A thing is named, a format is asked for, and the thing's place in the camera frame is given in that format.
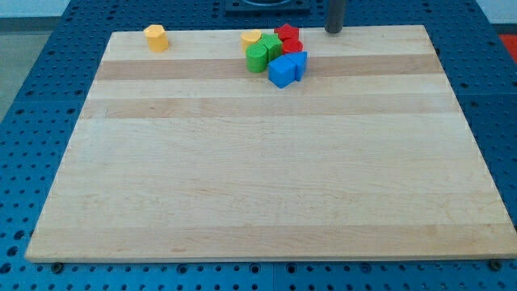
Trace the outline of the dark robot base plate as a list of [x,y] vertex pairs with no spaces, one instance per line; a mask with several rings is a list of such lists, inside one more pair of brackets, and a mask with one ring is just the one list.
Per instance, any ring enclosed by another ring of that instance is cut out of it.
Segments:
[[309,0],[224,0],[226,15],[254,13],[310,12]]

